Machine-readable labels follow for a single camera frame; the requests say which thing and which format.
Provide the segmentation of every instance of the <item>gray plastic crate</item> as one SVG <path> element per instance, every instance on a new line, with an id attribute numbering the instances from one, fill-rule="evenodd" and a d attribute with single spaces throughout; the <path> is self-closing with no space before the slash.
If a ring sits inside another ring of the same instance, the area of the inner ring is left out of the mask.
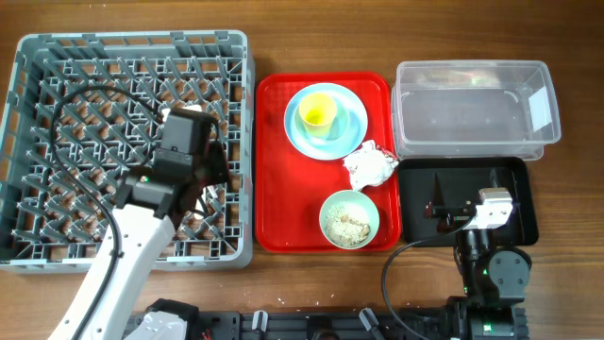
<path id="1" fill-rule="evenodd" d="M 231 182 L 206 190 L 211 215 L 188 213 L 154 269 L 246 266 L 254 71 L 247 38 L 234 30 L 23 37 L 0 130 L 0 269 L 82 272 L 100 247 L 107 221 L 51 170 L 47 144 L 55 105 L 84 84 L 121 87 L 159 110 L 199 104 L 220 120 Z M 118 93 L 85 93 L 63 109 L 59 152 L 108 206 L 117 179 L 161 134 L 150 114 Z"/>

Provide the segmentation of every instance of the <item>mint green bowl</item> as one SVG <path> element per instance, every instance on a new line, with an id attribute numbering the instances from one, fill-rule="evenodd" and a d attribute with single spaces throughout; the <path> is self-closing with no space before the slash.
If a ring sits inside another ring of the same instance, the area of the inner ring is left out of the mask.
<path id="1" fill-rule="evenodd" d="M 367 215 L 369 215 L 369 235 L 363 242 L 360 242 L 354 246 L 338 245 L 337 243 L 335 243 L 334 241 L 332 241 L 331 239 L 329 239 L 327 237 L 327 233 L 325 231 L 325 228 L 327 226 L 327 212 L 335 204 L 344 203 L 344 202 L 358 205 L 360 209 L 364 209 L 367 212 Z M 323 232 L 323 236 L 325 236 L 325 238 L 327 238 L 327 240 L 330 241 L 334 246 L 341 248 L 341 249 L 349 249 L 349 250 L 359 249 L 359 248 L 367 246 L 371 242 L 371 240 L 373 240 L 374 237 L 376 237 L 376 234 L 378 233 L 378 229 L 379 229 L 378 208 L 376 207 L 374 202 L 371 200 L 371 198 L 367 197 L 367 195 L 354 191 L 354 190 L 342 190 L 342 191 L 337 192 L 337 193 L 331 195 L 330 197 L 328 197 L 325 200 L 325 202 L 323 203 L 323 206 L 321 207 L 321 211 L 319 212 L 319 225 L 321 226 L 321 232 Z"/>

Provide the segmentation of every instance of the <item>wooden surface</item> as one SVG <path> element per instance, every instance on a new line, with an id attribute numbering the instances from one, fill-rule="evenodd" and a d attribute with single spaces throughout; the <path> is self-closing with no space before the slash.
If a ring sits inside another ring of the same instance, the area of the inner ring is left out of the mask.
<path id="1" fill-rule="evenodd" d="M 216 1 L 0 5 L 0 93 L 27 33 L 237 28 L 256 79 L 278 72 L 373 70 L 394 83 L 403 60 L 543 60 L 562 140 L 529 164 L 541 238 L 527 308 L 533 339 L 604 337 L 604 6 L 597 1 Z M 137 303 L 172 298 L 202 310 L 269 312 L 383 307 L 390 252 L 274 255 L 226 272 L 152 273 Z M 0 272 L 0 339 L 44 339 L 83 275 Z M 394 262 L 396 306 L 439 306 L 463 293 L 451 249 L 411 250 Z"/>

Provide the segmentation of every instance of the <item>yellow cup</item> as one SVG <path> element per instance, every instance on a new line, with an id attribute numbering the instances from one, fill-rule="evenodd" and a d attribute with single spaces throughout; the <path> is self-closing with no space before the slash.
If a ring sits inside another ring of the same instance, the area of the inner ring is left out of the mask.
<path id="1" fill-rule="evenodd" d="M 304 128 L 313 137 L 325 137 L 338 113 L 338 105 L 325 93 L 312 93 L 300 102 L 298 108 Z"/>

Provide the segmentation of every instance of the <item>food in bowl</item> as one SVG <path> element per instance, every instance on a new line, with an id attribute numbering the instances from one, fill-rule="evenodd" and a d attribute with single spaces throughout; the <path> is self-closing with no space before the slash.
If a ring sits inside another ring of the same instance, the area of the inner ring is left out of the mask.
<path id="1" fill-rule="evenodd" d="M 353 247 L 369 237 L 369 214 L 357 204 L 341 202 L 327 211 L 325 232 L 341 247 Z"/>

